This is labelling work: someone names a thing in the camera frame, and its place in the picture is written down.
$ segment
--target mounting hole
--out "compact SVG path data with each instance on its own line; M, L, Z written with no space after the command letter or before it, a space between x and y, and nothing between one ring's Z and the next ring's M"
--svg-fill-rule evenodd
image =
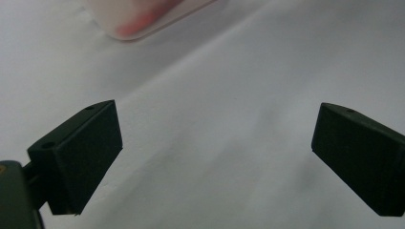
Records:
M54 145L55 145L54 142L51 141L51 142L47 142L47 143L43 144L42 148L49 149L49 148L53 147Z

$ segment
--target black plastic clamp jaw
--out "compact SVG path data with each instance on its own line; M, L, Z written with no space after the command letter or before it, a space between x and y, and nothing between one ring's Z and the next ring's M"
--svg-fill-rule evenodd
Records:
M312 150L379 216L404 214L404 135L352 109L323 103Z
M39 208L81 214L122 150L114 100L87 107L36 141L31 162L0 161L0 228L43 228Z

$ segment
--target blurry pink item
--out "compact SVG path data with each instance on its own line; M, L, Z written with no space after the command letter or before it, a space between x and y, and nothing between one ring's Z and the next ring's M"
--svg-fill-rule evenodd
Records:
M82 0L99 26L119 40L139 39L215 0Z
M116 32L119 36L126 37L131 36L138 31L149 27L167 12L176 7L183 0L159 0L157 2L152 1L144 12L136 15L130 22L122 26L117 27Z

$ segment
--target white fabric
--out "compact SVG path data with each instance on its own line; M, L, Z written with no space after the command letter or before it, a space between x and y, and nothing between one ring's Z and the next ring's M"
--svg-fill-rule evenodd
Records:
M47 228L403 228L314 153L321 102L405 133L405 1L218 0L136 43L76 1L0 3L0 158L115 99L124 150Z

